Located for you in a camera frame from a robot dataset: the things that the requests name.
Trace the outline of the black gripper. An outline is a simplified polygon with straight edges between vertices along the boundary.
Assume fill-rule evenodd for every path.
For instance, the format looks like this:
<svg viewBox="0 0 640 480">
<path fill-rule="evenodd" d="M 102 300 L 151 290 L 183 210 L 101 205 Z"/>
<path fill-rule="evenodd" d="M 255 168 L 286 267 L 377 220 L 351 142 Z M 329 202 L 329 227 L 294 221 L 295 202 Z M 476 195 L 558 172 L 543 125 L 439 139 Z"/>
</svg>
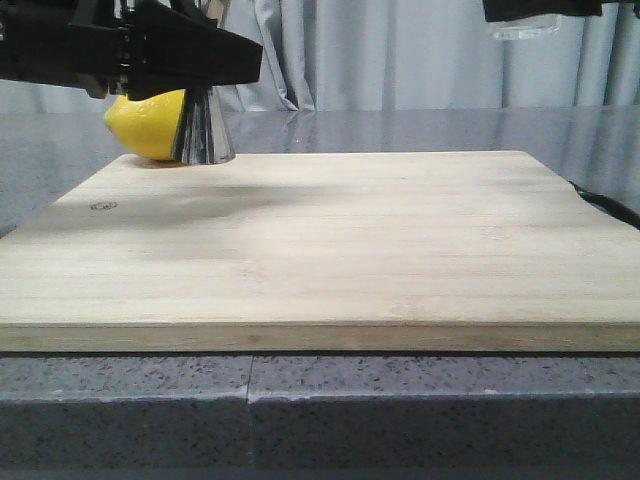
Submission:
<svg viewBox="0 0 640 480">
<path fill-rule="evenodd" d="M 147 99 L 259 80 L 263 47 L 220 28 L 195 2 L 137 1 L 129 25 L 119 16 L 125 6 L 3 1 L 1 78 L 83 89 L 98 99 L 125 85 L 129 98 Z"/>
</svg>

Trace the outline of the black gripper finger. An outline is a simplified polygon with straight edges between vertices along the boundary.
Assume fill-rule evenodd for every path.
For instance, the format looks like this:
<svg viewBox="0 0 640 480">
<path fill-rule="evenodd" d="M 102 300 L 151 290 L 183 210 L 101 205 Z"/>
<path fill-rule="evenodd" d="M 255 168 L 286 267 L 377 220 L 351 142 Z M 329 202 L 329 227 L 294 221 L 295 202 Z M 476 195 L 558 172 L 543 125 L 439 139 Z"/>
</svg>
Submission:
<svg viewBox="0 0 640 480">
<path fill-rule="evenodd" d="M 525 18 L 557 14 L 562 16 L 601 16 L 598 0 L 483 0 L 487 22 L 510 22 Z"/>
</svg>

